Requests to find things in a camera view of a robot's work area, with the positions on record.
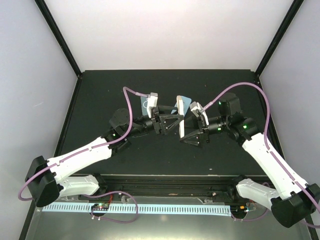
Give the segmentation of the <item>beige phone case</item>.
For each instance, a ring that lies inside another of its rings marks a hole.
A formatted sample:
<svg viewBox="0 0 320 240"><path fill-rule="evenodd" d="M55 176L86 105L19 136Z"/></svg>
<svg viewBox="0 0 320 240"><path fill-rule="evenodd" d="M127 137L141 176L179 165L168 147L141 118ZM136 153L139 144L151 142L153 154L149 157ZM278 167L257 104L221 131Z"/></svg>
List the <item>beige phone case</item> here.
<svg viewBox="0 0 320 240"><path fill-rule="evenodd" d="M179 137L182 139L185 136L185 120L184 120L184 101L181 95L176 96L177 113L179 116Z"/></svg>

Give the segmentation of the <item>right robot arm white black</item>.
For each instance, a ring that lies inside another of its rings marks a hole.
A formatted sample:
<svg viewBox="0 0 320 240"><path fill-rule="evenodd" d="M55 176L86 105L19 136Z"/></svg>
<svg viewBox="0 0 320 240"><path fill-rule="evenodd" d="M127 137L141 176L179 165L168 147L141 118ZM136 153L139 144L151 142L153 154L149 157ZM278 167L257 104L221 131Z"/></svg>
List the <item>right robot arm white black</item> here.
<svg viewBox="0 0 320 240"><path fill-rule="evenodd" d="M273 188L238 176L228 187L228 198L234 202L242 198L252 200L268 210L284 227L290 228L316 211L320 201L320 188L301 178L275 150L252 118L243 115L239 98L231 92L218 99L218 117L208 118L198 102L189 106L194 131L182 135L182 143L201 147L212 134L227 133L261 167Z"/></svg>

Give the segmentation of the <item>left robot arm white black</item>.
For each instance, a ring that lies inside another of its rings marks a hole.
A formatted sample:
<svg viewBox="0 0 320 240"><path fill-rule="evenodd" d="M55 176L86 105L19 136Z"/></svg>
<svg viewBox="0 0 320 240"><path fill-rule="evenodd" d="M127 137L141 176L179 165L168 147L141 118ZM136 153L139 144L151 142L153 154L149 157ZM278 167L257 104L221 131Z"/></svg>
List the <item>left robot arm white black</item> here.
<svg viewBox="0 0 320 240"><path fill-rule="evenodd" d="M34 158L25 177L31 199L38 208L45 207L59 198L89 195L103 199L108 188L101 177L94 173L84 177L73 174L102 160L107 160L130 145L128 138L115 142L126 130L133 137L142 133L155 132L166 135L184 119L183 107L156 106L150 116L141 116L130 122L130 111L120 108L109 120L110 130L76 150L64 155L45 159Z"/></svg>

